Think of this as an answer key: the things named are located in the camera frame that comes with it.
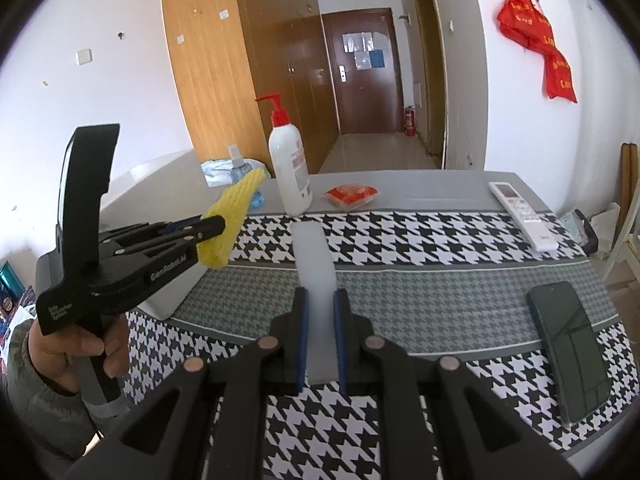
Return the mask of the person's left hand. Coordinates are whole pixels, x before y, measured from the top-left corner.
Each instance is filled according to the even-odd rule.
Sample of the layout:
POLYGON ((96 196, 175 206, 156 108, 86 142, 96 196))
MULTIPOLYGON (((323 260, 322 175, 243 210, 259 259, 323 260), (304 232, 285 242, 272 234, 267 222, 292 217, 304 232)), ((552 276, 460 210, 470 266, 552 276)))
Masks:
POLYGON ((119 315, 102 338, 75 325, 44 336, 35 321, 27 341, 29 357, 38 374, 69 393, 79 391, 72 370, 73 358, 105 356, 103 369, 109 378, 125 376, 130 367, 129 325, 125 315, 119 315))

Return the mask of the grey jacket forearm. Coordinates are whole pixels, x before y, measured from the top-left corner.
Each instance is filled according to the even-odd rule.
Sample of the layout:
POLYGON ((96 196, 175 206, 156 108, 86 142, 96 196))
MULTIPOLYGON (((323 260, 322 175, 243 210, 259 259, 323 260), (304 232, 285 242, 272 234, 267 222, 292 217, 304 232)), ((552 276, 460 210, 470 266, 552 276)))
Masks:
POLYGON ((15 326, 1 392, 51 479, 62 479, 86 454, 96 424, 77 393, 63 392, 36 371, 28 351, 32 321, 15 326))

